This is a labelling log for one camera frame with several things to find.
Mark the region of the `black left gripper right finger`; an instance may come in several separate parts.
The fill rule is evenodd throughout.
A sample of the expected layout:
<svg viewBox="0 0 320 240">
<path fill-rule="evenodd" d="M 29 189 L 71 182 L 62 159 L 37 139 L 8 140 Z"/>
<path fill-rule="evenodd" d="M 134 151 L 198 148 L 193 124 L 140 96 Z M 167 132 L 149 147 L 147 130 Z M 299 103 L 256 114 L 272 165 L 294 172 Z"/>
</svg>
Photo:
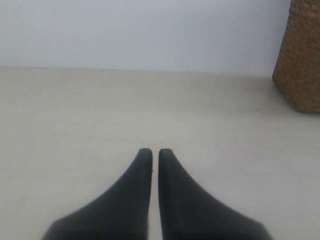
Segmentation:
<svg viewBox="0 0 320 240">
<path fill-rule="evenodd" d="M 168 148 L 158 155 L 158 202 L 164 240 L 272 239 L 260 222 L 206 192 Z"/>
</svg>

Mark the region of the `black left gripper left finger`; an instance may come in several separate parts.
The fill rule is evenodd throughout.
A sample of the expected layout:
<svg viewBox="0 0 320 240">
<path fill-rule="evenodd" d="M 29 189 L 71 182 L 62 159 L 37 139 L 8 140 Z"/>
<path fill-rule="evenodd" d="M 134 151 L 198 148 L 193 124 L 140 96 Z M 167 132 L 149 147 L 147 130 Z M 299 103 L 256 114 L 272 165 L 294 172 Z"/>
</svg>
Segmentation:
<svg viewBox="0 0 320 240">
<path fill-rule="evenodd" d="M 44 240 L 146 240 L 153 154 L 141 148 L 124 174 L 101 196 L 52 223 Z"/>
</svg>

